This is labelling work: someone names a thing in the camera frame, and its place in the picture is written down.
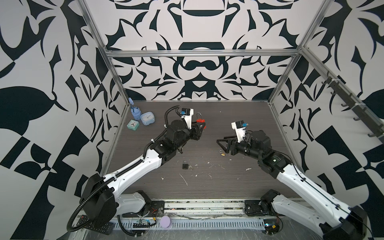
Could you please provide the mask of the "red safety padlock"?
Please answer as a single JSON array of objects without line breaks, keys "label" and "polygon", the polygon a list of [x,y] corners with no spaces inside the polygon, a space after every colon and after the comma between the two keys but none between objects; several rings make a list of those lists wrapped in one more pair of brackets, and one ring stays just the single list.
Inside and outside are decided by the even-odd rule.
[{"label": "red safety padlock", "polygon": [[197,123],[205,123],[206,121],[203,119],[203,116],[200,112],[197,112]]}]

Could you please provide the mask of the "small black padlock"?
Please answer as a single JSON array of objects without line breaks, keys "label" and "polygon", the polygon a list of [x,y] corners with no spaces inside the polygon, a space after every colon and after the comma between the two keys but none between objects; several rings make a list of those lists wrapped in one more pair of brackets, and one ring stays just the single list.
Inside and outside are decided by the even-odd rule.
[{"label": "small black padlock", "polygon": [[183,170],[188,170],[190,168],[190,165],[187,161],[184,161],[182,164],[182,169]]}]

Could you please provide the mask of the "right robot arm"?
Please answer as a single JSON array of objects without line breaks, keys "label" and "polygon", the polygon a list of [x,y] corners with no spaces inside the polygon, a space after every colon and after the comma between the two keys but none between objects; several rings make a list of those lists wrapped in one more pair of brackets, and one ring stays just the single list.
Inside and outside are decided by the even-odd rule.
[{"label": "right robot arm", "polygon": [[367,213],[359,206],[350,207],[306,177],[290,158],[272,148],[263,131],[237,129],[235,136],[217,140],[227,154],[253,158],[274,179],[288,186],[310,207],[294,203],[283,194],[269,190],[261,198],[278,215],[284,215],[311,229],[324,240],[363,240],[368,231]]}]

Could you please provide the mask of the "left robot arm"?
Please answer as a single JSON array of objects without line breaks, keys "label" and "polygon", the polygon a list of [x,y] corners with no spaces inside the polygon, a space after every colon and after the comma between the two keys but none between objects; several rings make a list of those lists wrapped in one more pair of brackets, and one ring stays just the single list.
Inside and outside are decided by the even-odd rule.
[{"label": "left robot arm", "polygon": [[88,226],[100,228],[123,214],[149,213],[151,199],[143,191],[125,197],[122,194],[137,180],[181,153],[189,140],[200,140],[206,121],[202,118],[193,121],[193,115],[193,109],[171,107],[164,115],[165,129],[145,146],[141,156],[114,172],[91,176],[79,206],[68,220],[67,231]]}]

